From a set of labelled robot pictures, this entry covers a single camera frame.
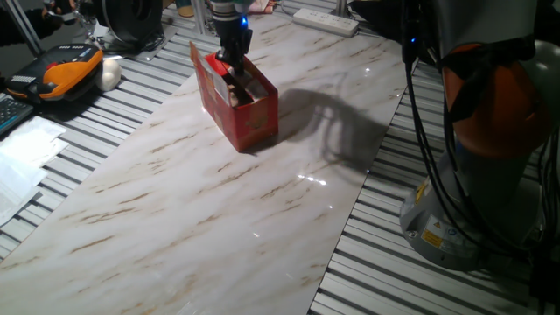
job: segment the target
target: power strip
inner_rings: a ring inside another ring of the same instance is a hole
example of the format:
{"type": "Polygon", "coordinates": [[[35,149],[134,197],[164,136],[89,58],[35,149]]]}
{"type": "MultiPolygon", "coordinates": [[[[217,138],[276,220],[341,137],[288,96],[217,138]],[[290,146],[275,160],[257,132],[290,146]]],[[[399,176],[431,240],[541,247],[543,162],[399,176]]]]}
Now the power strip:
{"type": "Polygon", "coordinates": [[[358,31],[357,21],[309,9],[299,9],[294,14],[293,21],[295,24],[344,37],[352,37],[358,31]]]}

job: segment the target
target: paper sheet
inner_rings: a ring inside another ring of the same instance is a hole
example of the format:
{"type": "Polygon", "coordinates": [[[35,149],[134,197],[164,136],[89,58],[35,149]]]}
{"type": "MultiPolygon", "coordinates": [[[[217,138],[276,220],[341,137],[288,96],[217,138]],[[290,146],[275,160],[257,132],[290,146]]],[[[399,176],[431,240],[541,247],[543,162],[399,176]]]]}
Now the paper sheet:
{"type": "Polygon", "coordinates": [[[45,170],[0,153],[0,226],[33,198],[46,175],[45,170]]]}
{"type": "Polygon", "coordinates": [[[41,117],[19,126],[0,143],[0,153],[20,162],[41,167],[64,150],[68,143],[57,137],[66,129],[41,117]]]}

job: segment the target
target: white paper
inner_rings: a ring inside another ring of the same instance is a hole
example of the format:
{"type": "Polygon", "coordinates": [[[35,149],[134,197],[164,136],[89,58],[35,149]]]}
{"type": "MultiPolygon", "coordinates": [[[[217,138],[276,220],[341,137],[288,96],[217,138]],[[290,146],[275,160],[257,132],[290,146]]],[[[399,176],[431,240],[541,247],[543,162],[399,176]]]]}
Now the white paper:
{"type": "Polygon", "coordinates": [[[221,76],[210,66],[206,59],[199,55],[199,60],[202,67],[204,67],[204,69],[206,70],[206,73],[212,77],[213,88],[216,90],[216,92],[218,92],[224,102],[226,102],[228,106],[231,106],[231,101],[229,100],[228,84],[226,84],[221,76]]]}
{"type": "Polygon", "coordinates": [[[262,98],[269,96],[269,92],[263,87],[261,82],[251,75],[249,71],[245,71],[243,75],[235,74],[233,68],[228,69],[229,74],[231,74],[234,79],[243,87],[245,91],[251,96],[253,102],[256,102],[262,98]]]}
{"type": "Polygon", "coordinates": [[[0,153],[0,226],[33,198],[46,175],[45,170],[0,153]]]}
{"type": "Polygon", "coordinates": [[[34,117],[0,143],[0,153],[19,162],[41,167],[68,146],[67,142],[57,138],[65,131],[44,118],[34,117]]]}

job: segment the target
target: red box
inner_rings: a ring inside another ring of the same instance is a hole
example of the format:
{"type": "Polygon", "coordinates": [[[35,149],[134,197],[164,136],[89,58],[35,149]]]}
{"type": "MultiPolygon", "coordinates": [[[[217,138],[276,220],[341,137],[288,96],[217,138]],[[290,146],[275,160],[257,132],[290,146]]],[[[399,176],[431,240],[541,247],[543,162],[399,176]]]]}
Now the red box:
{"type": "Polygon", "coordinates": [[[202,59],[193,43],[191,60],[196,70],[205,109],[237,151],[243,151],[267,137],[278,134],[278,91],[251,61],[244,58],[245,71],[260,83],[268,95],[232,107],[231,94],[224,80],[229,74],[229,65],[218,61],[215,53],[202,59]]]}

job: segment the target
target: table surface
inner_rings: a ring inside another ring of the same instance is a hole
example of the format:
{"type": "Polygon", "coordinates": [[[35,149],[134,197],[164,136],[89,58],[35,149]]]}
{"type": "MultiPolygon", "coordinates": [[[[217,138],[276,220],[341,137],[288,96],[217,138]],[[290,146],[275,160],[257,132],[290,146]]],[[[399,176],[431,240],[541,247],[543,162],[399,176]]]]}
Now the table surface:
{"type": "Polygon", "coordinates": [[[405,87],[400,47],[249,22],[276,142],[237,153],[190,78],[0,264],[3,313],[307,312],[405,87]]]}

